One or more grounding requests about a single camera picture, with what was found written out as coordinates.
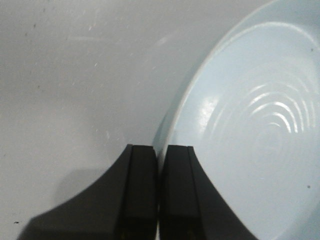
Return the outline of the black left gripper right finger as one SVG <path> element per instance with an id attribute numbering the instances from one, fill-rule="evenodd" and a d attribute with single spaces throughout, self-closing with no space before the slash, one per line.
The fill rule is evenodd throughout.
<path id="1" fill-rule="evenodd" d="M 191 146 L 169 145 L 161 175 L 162 240 L 254 240 L 209 180 Z"/>

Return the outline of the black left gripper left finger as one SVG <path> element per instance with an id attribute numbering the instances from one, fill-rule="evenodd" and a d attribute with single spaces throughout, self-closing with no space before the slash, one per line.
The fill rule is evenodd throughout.
<path id="1" fill-rule="evenodd" d="M 153 240 L 158 163 L 154 148 L 132 145 L 92 185 L 33 217 L 21 240 Z"/>

